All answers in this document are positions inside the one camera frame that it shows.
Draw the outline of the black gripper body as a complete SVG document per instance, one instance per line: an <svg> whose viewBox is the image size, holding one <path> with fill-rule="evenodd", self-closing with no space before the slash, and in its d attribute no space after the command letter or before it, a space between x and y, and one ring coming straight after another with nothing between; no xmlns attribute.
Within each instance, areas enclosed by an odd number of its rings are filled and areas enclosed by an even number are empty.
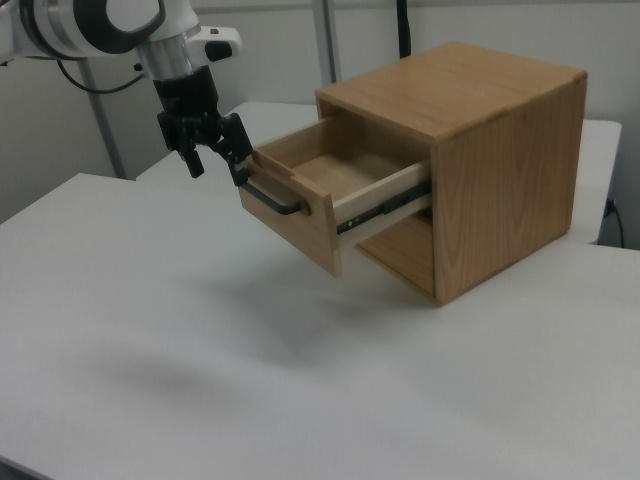
<svg viewBox="0 0 640 480"><path fill-rule="evenodd" d="M219 95L208 67L180 78L154 80L153 85L163 107L157 118L167 146L178 146L184 129L195 144L218 142Z"/></svg>

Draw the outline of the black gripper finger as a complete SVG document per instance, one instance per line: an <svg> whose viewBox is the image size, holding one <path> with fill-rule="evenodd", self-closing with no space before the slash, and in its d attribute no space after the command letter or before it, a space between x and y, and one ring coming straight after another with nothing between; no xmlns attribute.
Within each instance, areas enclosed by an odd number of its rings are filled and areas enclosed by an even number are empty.
<svg viewBox="0 0 640 480"><path fill-rule="evenodd" d="M236 187L244 185L249 178L246 159L252 154L253 147L237 113L220 117L216 121L220 139L215 151L225 160L233 183Z"/></svg>
<svg viewBox="0 0 640 480"><path fill-rule="evenodd" d="M204 167L196 151L201 122L193 117L170 115L163 111L157 115L167 148L176 151L186 164L192 178L204 173Z"/></svg>

